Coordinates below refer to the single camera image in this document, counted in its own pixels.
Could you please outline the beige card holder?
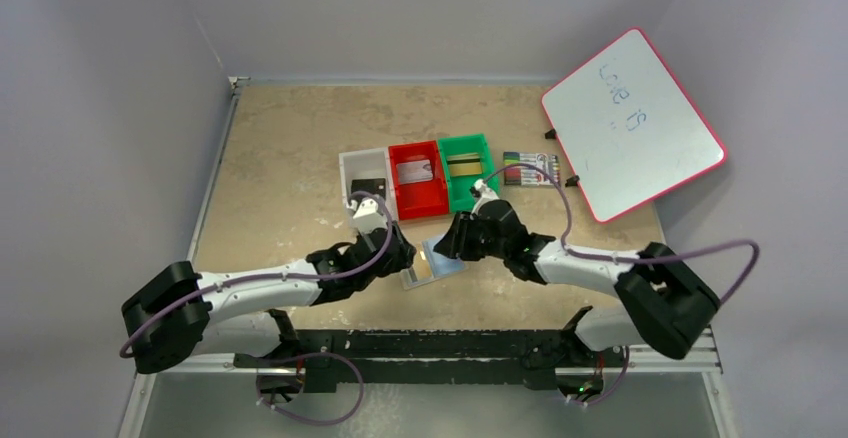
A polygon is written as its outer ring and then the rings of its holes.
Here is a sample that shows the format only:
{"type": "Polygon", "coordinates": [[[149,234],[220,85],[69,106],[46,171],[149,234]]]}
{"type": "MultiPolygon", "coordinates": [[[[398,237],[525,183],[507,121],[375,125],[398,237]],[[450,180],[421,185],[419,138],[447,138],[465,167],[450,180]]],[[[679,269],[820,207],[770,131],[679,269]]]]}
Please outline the beige card holder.
{"type": "Polygon", "coordinates": [[[447,258],[436,253],[434,246],[443,238],[438,235],[424,240],[416,246],[416,255],[411,268],[400,273],[402,286],[411,290],[433,283],[467,270],[467,265],[459,259],[447,258]]]}

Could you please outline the green plastic bin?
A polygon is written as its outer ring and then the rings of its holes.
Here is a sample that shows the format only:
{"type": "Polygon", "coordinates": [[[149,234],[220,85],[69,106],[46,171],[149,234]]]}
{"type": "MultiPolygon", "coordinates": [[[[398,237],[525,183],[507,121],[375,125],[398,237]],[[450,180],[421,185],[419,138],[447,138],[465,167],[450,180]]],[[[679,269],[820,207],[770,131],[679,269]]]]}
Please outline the green plastic bin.
{"type": "Polygon", "coordinates": [[[441,162],[446,173],[448,203],[451,212],[470,211],[475,199],[469,189],[478,179],[486,178],[495,172],[496,167],[489,144],[484,134],[472,134],[440,138],[437,145],[441,162]],[[446,158],[449,155],[479,153],[483,163],[483,173],[473,176],[451,177],[448,174],[446,158]]]}

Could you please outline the red plastic bin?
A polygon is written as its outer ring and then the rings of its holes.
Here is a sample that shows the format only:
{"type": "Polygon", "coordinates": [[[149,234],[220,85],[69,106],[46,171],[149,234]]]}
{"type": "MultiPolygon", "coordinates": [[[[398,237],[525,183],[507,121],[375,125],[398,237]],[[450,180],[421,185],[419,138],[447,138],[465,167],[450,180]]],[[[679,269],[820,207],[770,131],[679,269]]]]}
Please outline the red plastic bin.
{"type": "Polygon", "coordinates": [[[388,153],[400,220],[440,216],[450,211],[447,179],[436,141],[393,145],[388,148],[388,153]],[[404,167],[407,163],[415,163],[419,169],[428,165],[431,178],[404,181],[401,171],[409,169],[409,166],[404,167]]]}

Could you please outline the marker pen pack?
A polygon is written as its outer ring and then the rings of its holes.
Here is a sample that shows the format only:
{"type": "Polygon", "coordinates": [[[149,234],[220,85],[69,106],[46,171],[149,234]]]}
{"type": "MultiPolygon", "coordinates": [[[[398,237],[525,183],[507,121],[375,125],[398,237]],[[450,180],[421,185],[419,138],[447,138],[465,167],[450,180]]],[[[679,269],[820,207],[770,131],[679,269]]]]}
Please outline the marker pen pack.
{"type": "Polygon", "coordinates": [[[556,154],[504,151],[503,164],[521,166],[503,172],[507,186],[559,186],[560,160],[556,154]]]}

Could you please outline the gold credit card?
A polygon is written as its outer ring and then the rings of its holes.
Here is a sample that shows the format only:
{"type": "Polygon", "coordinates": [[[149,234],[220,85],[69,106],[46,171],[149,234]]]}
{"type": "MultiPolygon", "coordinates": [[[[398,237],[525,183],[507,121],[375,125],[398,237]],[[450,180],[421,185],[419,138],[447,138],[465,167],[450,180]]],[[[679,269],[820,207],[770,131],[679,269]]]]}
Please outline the gold credit card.
{"type": "Polygon", "coordinates": [[[446,158],[448,174],[451,177],[473,176],[483,173],[483,163],[479,153],[449,155],[446,158]]]}

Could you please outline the white plastic bin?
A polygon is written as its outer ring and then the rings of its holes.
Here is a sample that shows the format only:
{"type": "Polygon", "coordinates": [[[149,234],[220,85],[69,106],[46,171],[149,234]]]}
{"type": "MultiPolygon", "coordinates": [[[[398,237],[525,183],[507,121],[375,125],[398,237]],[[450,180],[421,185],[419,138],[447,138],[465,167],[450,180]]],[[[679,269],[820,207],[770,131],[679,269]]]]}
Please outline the white plastic bin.
{"type": "Polygon", "coordinates": [[[348,214],[347,224],[350,228],[354,227],[353,211],[348,210],[347,205],[350,201],[350,194],[356,191],[354,187],[356,180],[382,179],[384,188],[381,197],[384,199],[392,217],[394,219],[399,218],[394,190],[395,182],[392,177],[393,168],[387,147],[343,152],[338,155],[338,162],[342,204],[348,214]]]}

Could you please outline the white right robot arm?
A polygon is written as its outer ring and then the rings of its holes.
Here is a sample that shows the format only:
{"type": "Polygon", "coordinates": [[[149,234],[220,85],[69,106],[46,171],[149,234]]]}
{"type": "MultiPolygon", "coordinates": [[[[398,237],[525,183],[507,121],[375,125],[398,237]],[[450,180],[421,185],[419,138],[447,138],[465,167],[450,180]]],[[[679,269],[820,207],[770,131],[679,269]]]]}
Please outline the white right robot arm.
{"type": "Polygon", "coordinates": [[[593,257],[594,248],[564,249],[533,233],[505,200],[457,213],[434,251],[464,262],[498,258],[518,279],[570,285],[615,297],[619,305],[592,308],[564,334],[561,350],[576,365],[614,346],[646,345],[681,360],[710,324],[720,300],[666,245],[593,257]]]}

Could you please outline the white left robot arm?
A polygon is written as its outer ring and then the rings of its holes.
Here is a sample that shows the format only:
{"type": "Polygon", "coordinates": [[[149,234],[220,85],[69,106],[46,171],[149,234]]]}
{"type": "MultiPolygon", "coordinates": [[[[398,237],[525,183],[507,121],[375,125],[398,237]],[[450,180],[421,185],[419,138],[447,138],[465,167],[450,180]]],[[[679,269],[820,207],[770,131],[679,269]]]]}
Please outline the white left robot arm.
{"type": "Polygon", "coordinates": [[[280,307],[346,300],[375,279],[410,268],[416,255],[390,224],[273,268],[211,273],[174,262],[122,304],[128,338],[119,355],[133,360],[140,374],[165,371],[207,353],[216,325],[280,307]]]}

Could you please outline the black credit card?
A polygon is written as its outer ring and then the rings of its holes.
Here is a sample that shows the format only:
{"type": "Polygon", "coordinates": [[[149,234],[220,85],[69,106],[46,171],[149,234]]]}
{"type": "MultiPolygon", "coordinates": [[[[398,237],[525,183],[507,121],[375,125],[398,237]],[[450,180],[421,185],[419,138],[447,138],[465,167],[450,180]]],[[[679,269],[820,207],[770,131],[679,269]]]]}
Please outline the black credit card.
{"type": "Polygon", "coordinates": [[[367,192],[369,194],[386,198],[386,180],[384,178],[364,178],[351,181],[352,192],[367,192]]]}

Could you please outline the silver credit card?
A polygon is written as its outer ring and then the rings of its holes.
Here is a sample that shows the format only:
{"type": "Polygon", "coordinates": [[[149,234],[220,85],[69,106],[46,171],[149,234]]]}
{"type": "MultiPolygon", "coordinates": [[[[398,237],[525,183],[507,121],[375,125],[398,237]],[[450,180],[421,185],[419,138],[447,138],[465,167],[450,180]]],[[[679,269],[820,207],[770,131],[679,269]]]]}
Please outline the silver credit card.
{"type": "Polygon", "coordinates": [[[400,185],[427,182],[434,178],[433,165],[428,159],[397,163],[395,171],[400,185]]]}

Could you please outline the pink framed whiteboard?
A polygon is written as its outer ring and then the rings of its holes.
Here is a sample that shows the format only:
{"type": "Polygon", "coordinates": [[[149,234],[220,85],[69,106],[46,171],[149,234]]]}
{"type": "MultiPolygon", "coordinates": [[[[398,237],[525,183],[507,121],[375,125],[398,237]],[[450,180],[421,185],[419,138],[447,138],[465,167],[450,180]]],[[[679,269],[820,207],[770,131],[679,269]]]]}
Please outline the pink framed whiteboard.
{"type": "Polygon", "coordinates": [[[721,166],[726,147],[646,33],[631,28],[541,97],[594,219],[721,166]]]}

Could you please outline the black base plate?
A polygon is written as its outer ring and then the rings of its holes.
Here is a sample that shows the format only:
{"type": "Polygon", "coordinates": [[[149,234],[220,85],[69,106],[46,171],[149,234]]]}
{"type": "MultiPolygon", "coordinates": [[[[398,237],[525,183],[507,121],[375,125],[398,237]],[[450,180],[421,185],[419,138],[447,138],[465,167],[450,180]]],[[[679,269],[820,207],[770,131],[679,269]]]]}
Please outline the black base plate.
{"type": "Polygon", "coordinates": [[[300,330],[269,352],[238,353],[237,368],[300,368],[308,393],[341,383],[520,385],[533,391],[599,390],[621,351],[593,352],[564,329],[300,330]]]}

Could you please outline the aluminium frame rail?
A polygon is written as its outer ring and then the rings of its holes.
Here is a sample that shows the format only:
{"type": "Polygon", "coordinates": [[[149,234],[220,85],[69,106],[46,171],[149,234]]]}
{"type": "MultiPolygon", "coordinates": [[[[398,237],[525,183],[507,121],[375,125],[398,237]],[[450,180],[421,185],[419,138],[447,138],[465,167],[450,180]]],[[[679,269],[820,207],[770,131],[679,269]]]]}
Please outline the aluminium frame rail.
{"type": "Polygon", "coordinates": [[[294,368],[237,368],[235,354],[191,358],[138,377],[123,437],[730,437],[711,332],[672,360],[643,345],[591,391],[520,385],[341,383],[295,387],[294,368]]]}

